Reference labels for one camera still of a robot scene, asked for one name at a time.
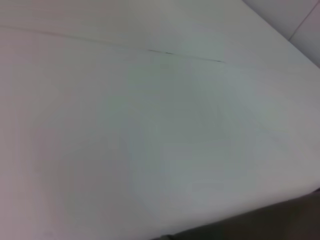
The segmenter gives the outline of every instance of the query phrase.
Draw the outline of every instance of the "grout line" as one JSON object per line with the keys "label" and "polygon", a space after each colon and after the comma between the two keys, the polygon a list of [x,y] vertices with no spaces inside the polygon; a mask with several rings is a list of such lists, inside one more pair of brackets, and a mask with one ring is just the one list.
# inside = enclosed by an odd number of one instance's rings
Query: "grout line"
{"label": "grout line", "polygon": [[114,47],[132,49],[132,50],[136,50],[136,51],[151,51],[151,52],[155,52],[155,53],[159,53],[159,54],[170,54],[170,55],[175,55],[177,57],[184,58],[184,59],[194,59],[194,60],[218,62],[218,63],[224,63],[224,64],[226,63],[224,61],[215,60],[215,59],[211,59],[211,58],[184,55],[184,54],[178,54],[178,53],[176,54],[176,53],[165,52],[165,51],[158,51],[158,50],[151,50],[151,49],[139,48],[139,47],[128,46],[128,45],[121,45],[121,44],[114,43],[114,42],[111,42],[108,40],[93,39],[93,38],[82,37],[82,36],[72,36],[72,35],[68,35],[68,34],[64,34],[64,33],[56,33],[56,32],[51,32],[51,31],[28,29],[28,28],[23,28],[23,27],[18,27],[18,26],[8,26],[8,25],[1,25],[1,24],[0,24],[0,28],[19,30],[19,31],[24,31],[24,32],[28,32],[28,33],[49,35],[49,36],[54,36],[54,37],[63,37],[63,38],[74,39],[74,40],[85,41],[85,42],[96,43],[96,44],[102,44],[102,45],[111,45]]}
{"label": "grout line", "polygon": [[298,27],[293,31],[292,35],[289,37],[288,41],[290,42],[293,36],[297,33],[298,29],[304,24],[304,22],[307,20],[307,18],[310,16],[310,14],[315,10],[316,6],[320,3],[320,0],[313,6],[311,11],[307,14],[307,16],[302,20],[302,22],[298,25]]}

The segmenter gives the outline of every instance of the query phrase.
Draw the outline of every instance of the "white surface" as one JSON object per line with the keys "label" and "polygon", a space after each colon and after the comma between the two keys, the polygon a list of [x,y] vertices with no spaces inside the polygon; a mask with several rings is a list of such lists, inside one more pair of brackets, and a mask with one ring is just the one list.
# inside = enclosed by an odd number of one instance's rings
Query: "white surface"
{"label": "white surface", "polygon": [[148,239],[319,187],[316,66],[240,1],[134,3],[112,41],[227,64],[1,28],[1,239]]}
{"label": "white surface", "polygon": [[243,0],[286,39],[310,13],[318,0]]}
{"label": "white surface", "polygon": [[320,67],[320,4],[301,25],[291,42]]}

